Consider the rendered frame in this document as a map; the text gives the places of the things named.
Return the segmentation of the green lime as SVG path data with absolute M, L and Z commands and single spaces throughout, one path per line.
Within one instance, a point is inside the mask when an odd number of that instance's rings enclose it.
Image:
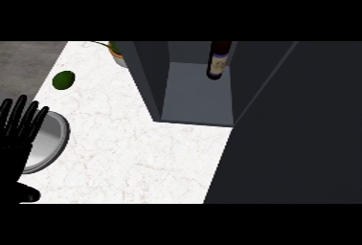
M 68 89 L 75 82 L 75 73 L 72 71 L 59 72 L 52 79 L 52 86 L 58 90 Z

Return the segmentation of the dark grey cabinet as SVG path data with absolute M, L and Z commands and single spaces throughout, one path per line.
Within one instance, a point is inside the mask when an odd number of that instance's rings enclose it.
M 151 118 L 230 127 L 297 43 L 235 41 L 222 77 L 207 77 L 208 41 L 120 41 L 117 46 Z

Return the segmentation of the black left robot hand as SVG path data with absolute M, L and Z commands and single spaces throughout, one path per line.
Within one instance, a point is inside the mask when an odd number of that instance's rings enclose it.
M 38 102 L 26 104 L 26 96 L 0 104 L 0 204 L 15 205 L 37 202 L 41 193 L 18 179 L 32 149 L 32 143 L 49 113 L 49 107 L 38 110 Z

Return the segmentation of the orange potted plant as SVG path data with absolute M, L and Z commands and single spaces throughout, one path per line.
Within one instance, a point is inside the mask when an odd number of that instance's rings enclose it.
M 111 54 L 112 54 L 115 63 L 117 63 L 123 68 L 127 68 L 125 61 L 124 61 L 123 55 L 120 54 L 120 51 L 118 51 L 115 42 L 114 42 L 114 41 L 109 41 L 106 44 L 102 43 L 102 42 L 96 42 L 96 43 L 99 43 L 100 45 L 103 45 L 103 46 L 109 49 L 109 52 L 111 52 Z

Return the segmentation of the round silver plate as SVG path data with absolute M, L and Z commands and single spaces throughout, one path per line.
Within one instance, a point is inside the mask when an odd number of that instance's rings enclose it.
M 32 143 L 24 174 L 41 171 L 58 159 L 66 147 L 71 127 L 65 117 L 49 111 Z

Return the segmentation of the dark grey cabinet door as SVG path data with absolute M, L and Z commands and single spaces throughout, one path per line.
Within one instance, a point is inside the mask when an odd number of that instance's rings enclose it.
M 205 202 L 362 203 L 362 41 L 295 45 L 230 132 Z

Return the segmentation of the dark wine bottle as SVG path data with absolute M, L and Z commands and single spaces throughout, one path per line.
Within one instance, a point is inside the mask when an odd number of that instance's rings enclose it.
M 230 46 L 230 41 L 214 41 L 211 43 L 207 77 L 213 80 L 217 80 L 222 77 L 223 68 L 229 57 Z

